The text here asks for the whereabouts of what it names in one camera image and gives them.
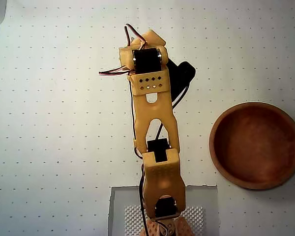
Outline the beige printed gripper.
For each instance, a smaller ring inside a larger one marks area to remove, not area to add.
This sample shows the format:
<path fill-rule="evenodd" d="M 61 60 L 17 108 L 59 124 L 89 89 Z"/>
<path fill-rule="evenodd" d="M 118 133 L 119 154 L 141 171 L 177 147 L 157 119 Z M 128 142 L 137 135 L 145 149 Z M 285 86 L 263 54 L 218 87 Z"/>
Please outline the beige printed gripper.
<path fill-rule="evenodd" d="M 166 45 L 166 42 L 153 30 L 148 30 L 146 33 L 142 34 L 142 37 L 146 41 L 143 49 Z M 137 37 L 131 42 L 131 48 L 139 49 L 141 44 L 142 44 L 141 39 Z"/>

